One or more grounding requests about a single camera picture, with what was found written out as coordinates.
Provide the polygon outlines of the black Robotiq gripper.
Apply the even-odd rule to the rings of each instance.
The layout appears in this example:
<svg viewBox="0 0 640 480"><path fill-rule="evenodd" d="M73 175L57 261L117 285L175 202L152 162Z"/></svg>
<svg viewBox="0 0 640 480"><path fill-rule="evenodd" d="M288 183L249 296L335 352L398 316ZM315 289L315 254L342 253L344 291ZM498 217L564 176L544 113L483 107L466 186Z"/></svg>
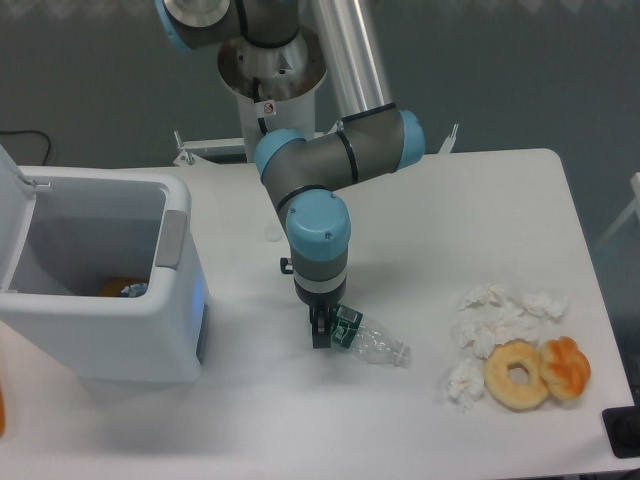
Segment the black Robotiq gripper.
<svg viewBox="0 0 640 480"><path fill-rule="evenodd" d="M331 347L331 327L337 325L337 307L344 296L346 285L325 293L314 293L295 284L295 291L299 299L309 307L311 324L312 347L314 349L328 349Z"/></svg>

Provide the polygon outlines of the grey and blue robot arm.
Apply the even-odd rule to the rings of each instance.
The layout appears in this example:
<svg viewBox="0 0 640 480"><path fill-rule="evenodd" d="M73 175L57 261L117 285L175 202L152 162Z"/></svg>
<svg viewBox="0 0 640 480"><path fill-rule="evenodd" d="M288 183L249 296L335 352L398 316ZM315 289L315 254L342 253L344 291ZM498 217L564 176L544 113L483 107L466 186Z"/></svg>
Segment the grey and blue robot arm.
<svg viewBox="0 0 640 480"><path fill-rule="evenodd" d="M332 309L347 278L351 221L340 189L417 163L417 117L391 95L366 1L160 1L180 49L218 45L238 101L247 158L290 246L281 269L308 306L315 348L331 344Z"/></svg>

